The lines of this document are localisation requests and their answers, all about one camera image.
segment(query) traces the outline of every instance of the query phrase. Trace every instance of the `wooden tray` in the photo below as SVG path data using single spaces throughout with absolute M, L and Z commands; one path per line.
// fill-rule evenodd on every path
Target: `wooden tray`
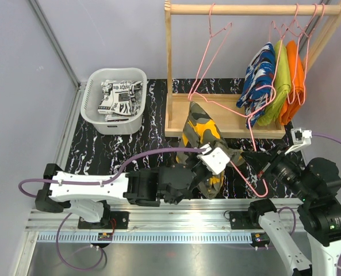
M 169 121 L 167 110 L 165 117 L 165 136 L 182 136 L 183 127 L 189 112 L 187 96 L 187 94 L 173 94 L 173 119 Z M 219 102 L 239 113 L 244 112 L 243 109 L 239 109 L 235 105 L 240 95 L 208 94 L 206 97 L 208 101 Z M 223 109 L 214 103 L 207 103 L 198 95 L 194 95 L 192 100 L 205 109 L 207 114 L 215 121 L 224 138 L 251 138 L 250 131 L 246 128 L 245 118 Z M 253 134 L 254 138 L 257 139 L 281 139 L 285 135 L 285 129 L 279 122 L 272 122 L 267 126 L 255 124 Z

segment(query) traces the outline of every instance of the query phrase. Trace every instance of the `gray wall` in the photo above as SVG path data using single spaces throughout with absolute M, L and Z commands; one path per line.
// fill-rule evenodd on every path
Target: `gray wall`
M 27 1 L 0 0 L 0 275 L 12 269 L 33 206 L 17 185 L 53 161 L 73 96 Z
M 307 101 L 294 118 L 295 126 L 341 139 L 341 26 L 309 71 L 306 85 Z M 314 138 L 304 154 L 307 160 L 321 156 L 334 161 L 341 177 L 341 145 Z
M 174 3 L 212 3 L 173 0 Z M 222 3 L 315 3 L 316 0 L 219 0 Z M 86 81 L 97 69 L 137 67 L 148 78 L 166 78 L 163 0 L 39 0 L 77 77 Z M 271 20 L 292 17 L 214 16 L 215 30 L 233 21 L 233 30 L 206 77 L 243 78 L 256 52 L 268 41 Z M 308 17 L 300 19 L 301 25 Z M 194 78 L 208 42 L 207 16 L 172 16 L 173 78 Z M 210 60 L 223 34 L 215 37 Z

